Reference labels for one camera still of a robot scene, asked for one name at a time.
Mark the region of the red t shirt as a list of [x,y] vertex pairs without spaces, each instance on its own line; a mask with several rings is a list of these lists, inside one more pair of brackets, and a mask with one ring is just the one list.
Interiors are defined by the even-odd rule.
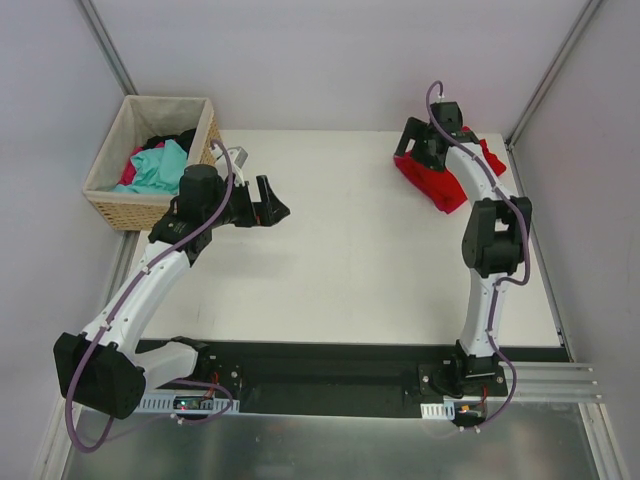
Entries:
[[410,153],[395,155],[393,160],[409,183],[428,197],[441,212],[451,214],[468,200],[461,185],[448,170],[430,170],[413,159]]

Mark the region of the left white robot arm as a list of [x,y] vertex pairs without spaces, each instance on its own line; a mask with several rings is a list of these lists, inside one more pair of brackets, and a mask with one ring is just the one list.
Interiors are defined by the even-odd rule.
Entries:
[[211,243],[213,229],[271,227],[289,216],[267,176],[256,184],[259,200],[252,199],[248,183],[222,178],[213,166],[186,168],[131,275],[81,333],[56,341],[54,360],[67,402],[125,419],[151,389],[178,379],[191,389],[209,382],[212,367],[196,341],[177,337],[145,353],[136,348],[165,296]]

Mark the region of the teal t shirt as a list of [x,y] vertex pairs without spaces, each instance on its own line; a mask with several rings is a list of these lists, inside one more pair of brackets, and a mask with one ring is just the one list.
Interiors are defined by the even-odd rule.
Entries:
[[187,166],[188,154],[173,140],[158,148],[142,151],[132,158],[137,169],[133,183],[128,186],[118,183],[114,193],[144,195],[176,195],[179,181]]

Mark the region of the wicker laundry basket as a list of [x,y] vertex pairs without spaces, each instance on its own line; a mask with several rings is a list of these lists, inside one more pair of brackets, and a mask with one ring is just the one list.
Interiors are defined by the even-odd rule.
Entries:
[[193,129],[187,164],[213,165],[212,139],[219,140],[212,102],[207,97],[128,95],[113,121],[83,186],[86,199],[116,231],[148,231],[166,212],[171,197],[119,193],[113,189],[131,153],[155,136]]

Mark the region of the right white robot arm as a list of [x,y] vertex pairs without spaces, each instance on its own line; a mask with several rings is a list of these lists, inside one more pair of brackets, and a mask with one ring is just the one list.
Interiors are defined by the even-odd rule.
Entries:
[[484,157],[480,141],[463,129],[455,102],[427,106],[429,120],[407,120],[396,148],[428,170],[449,171],[471,203],[461,251],[471,274],[466,320],[449,363],[429,375],[431,386],[460,398],[499,375],[497,334],[504,298],[511,284],[530,278],[531,201],[501,183]]

